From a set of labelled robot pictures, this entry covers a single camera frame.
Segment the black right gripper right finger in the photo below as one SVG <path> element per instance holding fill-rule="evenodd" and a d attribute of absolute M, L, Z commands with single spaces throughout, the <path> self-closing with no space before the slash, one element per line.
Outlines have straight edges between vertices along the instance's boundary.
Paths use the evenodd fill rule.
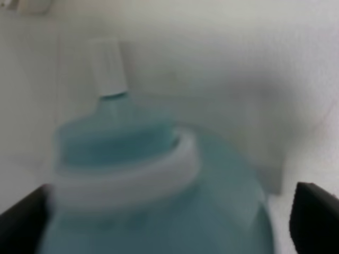
<path fill-rule="evenodd" d="M 338 198 L 314 183 L 299 182 L 289 231 L 297 253 L 338 253 Z"/>

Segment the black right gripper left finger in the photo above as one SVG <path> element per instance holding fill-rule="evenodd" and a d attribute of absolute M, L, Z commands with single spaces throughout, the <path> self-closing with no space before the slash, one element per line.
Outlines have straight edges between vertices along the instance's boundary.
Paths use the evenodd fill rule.
<path fill-rule="evenodd" d="M 42 185 L 1 214 L 1 253 L 37 253 L 46 228 L 47 185 Z"/>

